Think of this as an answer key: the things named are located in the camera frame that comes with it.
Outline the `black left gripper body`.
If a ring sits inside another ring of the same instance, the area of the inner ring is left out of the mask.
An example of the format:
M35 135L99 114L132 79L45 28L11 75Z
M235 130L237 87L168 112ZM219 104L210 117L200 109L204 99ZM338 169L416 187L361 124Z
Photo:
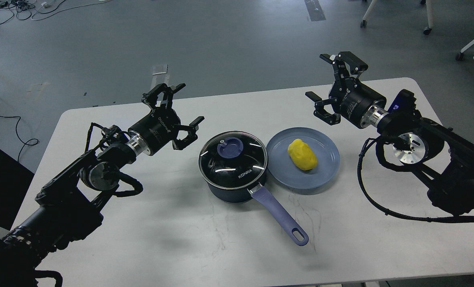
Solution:
M173 109L157 107L150 111L128 129L130 136L139 136L146 144L144 153L154 155L168 142L175 140L178 136L180 118Z

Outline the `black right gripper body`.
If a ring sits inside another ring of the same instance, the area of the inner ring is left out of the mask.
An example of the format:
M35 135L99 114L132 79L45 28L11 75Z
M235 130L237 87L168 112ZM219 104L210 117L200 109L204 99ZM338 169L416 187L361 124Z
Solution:
M334 113L341 115L359 129L369 125L363 117L372 105L384 108L387 99L377 91L361 83L356 78L343 78L335 80L329 93Z

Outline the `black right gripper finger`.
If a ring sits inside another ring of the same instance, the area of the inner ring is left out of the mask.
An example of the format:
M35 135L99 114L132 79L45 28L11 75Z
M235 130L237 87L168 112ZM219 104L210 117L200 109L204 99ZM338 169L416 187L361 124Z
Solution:
M338 113L329 113L325 110L325 106L338 104L338 98L328 98L328 99L321 99L317 94L312 91L306 92L306 97L314 102L315 110L313 112L314 116L326 122L329 125L337 125L341 122L341 116Z
M320 54L320 58L332 66L335 82L359 77L368 69L368 64L350 51L341 51L337 55Z

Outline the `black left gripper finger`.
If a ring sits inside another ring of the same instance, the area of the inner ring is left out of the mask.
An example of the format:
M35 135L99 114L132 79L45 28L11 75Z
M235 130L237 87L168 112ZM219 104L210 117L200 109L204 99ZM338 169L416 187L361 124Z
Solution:
M147 105L151 110L162 108L166 110L172 110L173 97L175 93L186 87L185 83L181 83L176 86L168 86L166 83L156 85L148 93L142 95L142 103ZM159 96L162 94L162 100L159 107L156 106Z
M199 116L195 118L189 125L181 125L175 124L173 125L173 129L177 132L185 131L187 132L187 136L184 139L177 139L174 136L172 140L172 147L176 150L183 150L192 144L195 140L198 139L196 132L199 130L199 124L205 120L204 116Z

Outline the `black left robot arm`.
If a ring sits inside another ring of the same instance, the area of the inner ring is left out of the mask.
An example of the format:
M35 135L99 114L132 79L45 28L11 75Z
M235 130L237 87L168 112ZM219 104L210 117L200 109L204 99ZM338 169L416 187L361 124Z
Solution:
M112 197L131 197L144 190L122 167L140 154L153 156L168 142L182 150L198 138L204 117L182 125L172 108L174 95L185 86L162 83L144 93L141 101L150 112L127 131L116 125L101 127L102 138L92 149L91 123L85 152L42 187L35 197L38 210L0 238L0 287L36 287L42 278L63 285L59 272L38 270L38 265L49 253L86 239L100 227L101 211Z

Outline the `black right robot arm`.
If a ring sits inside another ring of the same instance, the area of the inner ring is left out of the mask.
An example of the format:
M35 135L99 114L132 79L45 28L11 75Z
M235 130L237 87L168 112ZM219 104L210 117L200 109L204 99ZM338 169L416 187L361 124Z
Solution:
M357 179L367 200L387 216L433 223L474 223L474 144L450 128L423 117L414 93L403 89L390 106L387 99L360 81L368 65L350 51L321 54L332 66L334 83L327 99L312 91L306 96L315 104L314 116L329 125L345 119L359 129L375 127L378 136L363 144ZM427 197L446 217L408 216L377 203L367 193L363 160L375 147L379 164L391 171L413 174L427 187Z

